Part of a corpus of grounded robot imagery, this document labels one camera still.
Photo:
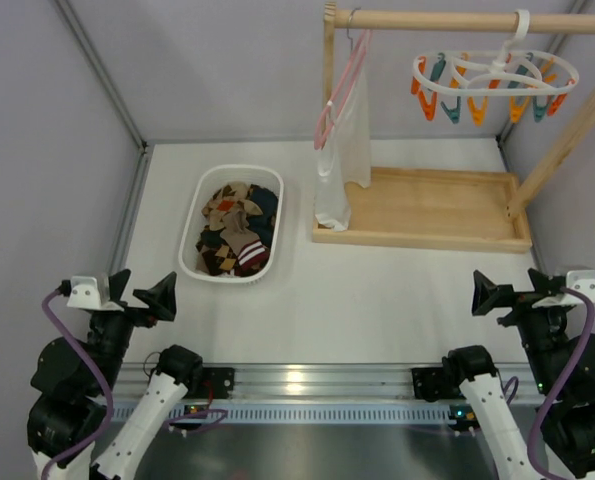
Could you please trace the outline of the brown argyle sock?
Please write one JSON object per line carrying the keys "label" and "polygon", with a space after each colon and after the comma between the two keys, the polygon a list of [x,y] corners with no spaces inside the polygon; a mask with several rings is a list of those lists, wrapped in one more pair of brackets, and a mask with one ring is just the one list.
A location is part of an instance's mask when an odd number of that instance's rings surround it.
{"label": "brown argyle sock", "polygon": [[196,244],[197,260],[196,270],[209,276],[242,275],[238,255],[227,243],[208,245],[203,241]]}

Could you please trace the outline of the beige orange argyle sock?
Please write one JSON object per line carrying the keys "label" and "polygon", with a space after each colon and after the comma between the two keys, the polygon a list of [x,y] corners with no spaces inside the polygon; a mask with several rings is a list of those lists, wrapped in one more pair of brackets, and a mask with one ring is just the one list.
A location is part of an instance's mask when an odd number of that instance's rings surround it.
{"label": "beige orange argyle sock", "polygon": [[261,208],[249,198],[251,192],[252,187],[244,182],[230,182],[216,191],[201,210],[209,229],[223,229],[223,218],[228,213],[243,211],[247,216],[261,215]]}

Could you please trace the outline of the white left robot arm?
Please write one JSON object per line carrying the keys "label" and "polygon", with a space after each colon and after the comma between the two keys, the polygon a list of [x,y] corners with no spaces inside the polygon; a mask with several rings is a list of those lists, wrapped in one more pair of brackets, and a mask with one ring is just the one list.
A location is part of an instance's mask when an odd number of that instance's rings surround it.
{"label": "white left robot arm", "polygon": [[30,380],[39,397],[28,415],[27,441],[41,479],[134,478],[173,407],[200,384],[200,355],[180,345],[162,350],[129,419],[93,454],[115,414],[113,388],[134,330],[172,322],[177,313],[175,272],[134,290],[137,306],[123,299],[130,277],[128,269],[73,276],[42,300],[59,335],[41,351]]}

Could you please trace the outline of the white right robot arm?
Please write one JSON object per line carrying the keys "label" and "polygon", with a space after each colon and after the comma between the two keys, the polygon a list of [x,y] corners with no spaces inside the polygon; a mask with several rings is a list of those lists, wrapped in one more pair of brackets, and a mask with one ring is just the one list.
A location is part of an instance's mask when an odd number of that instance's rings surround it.
{"label": "white right robot arm", "polygon": [[473,274],[471,312],[504,310],[498,323],[518,331],[535,389],[520,416],[501,372],[482,345],[442,359],[449,382],[474,413],[500,479],[595,479],[595,271],[528,271],[526,291]]}

